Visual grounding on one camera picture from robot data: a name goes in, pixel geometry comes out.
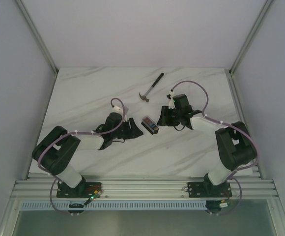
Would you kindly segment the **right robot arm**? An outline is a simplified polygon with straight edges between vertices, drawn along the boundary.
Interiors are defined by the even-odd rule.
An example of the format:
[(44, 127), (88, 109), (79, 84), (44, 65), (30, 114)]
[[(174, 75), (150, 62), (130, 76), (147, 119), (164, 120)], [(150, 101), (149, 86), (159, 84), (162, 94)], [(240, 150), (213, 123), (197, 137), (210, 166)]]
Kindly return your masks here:
[(246, 167), (257, 157), (257, 151), (244, 123), (223, 124), (204, 117), (201, 110), (193, 110), (185, 94), (167, 95), (169, 104), (162, 106), (158, 126), (171, 126), (197, 130), (215, 137), (218, 150), (216, 165), (204, 175), (201, 182), (189, 182), (191, 198), (220, 198), (231, 196), (228, 183), (240, 168)]

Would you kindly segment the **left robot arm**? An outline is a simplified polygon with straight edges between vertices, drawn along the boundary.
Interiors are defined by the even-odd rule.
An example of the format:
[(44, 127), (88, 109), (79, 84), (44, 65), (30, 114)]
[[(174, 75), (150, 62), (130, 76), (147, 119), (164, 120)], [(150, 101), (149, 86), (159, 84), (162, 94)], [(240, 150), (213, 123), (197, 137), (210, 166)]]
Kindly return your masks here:
[[(32, 158), (40, 163), (46, 172), (61, 180), (58, 183), (57, 196), (81, 198), (87, 197), (89, 183), (69, 164), (81, 139), (67, 135), (68, 131), (61, 126), (55, 127), (32, 152)], [(110, 113), (104, 124), (94, 130), (94, 135), (85, 135), (84, 144), (93, 150), (108, 148), (115, 139), (135, 139), (143, 135), (133, 118), (127, 121), (116, 112)]]

